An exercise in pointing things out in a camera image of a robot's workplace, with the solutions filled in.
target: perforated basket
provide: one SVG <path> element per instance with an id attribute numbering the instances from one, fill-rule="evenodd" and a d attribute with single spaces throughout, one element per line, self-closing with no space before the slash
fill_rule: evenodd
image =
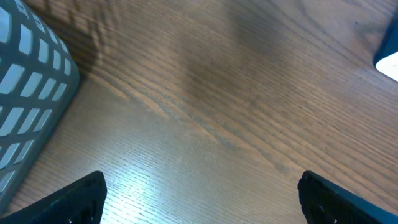
<path id="1" fill-rule="evenodd" d="M 78 82 L 62 40 L 22 1 L 0 0 L 0 213 Z"/>

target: gray basket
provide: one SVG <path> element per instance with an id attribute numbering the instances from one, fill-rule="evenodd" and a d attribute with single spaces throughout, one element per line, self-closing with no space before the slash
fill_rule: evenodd
<path id="1" fill-rule="evenodd" d="M 0 213 L 78 84 L 62 40 L 22 1 L 0 0 Z"/>

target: wooden surface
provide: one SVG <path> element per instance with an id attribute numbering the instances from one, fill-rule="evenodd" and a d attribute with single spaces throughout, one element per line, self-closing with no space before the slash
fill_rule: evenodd
<path id="1" fill-rule="evenodd" d="M 305 223 L 313 170 L 398 213 L 395 0 L 29 0 L 82 81 L 14 212 L 94 170 L 103 223 Z"/>

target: plastic basket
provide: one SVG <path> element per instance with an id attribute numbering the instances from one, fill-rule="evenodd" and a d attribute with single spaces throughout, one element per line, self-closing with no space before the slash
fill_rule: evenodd
<path id="1" fill-rule="evenodd" d="M 65 44 L 20 0 L 0 1 L 0 213 L 76 92 Z"/>

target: brown wood tabletop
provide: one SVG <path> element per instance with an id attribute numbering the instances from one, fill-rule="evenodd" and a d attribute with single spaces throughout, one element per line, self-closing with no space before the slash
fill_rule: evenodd
<path id="1" fill-rule="evenodd" d="M 7 213 L 94 170 L 102 223 L 305 223 L 305 170 L 398 213 L 396 0 L 27 4 L 81 87 Z"/>

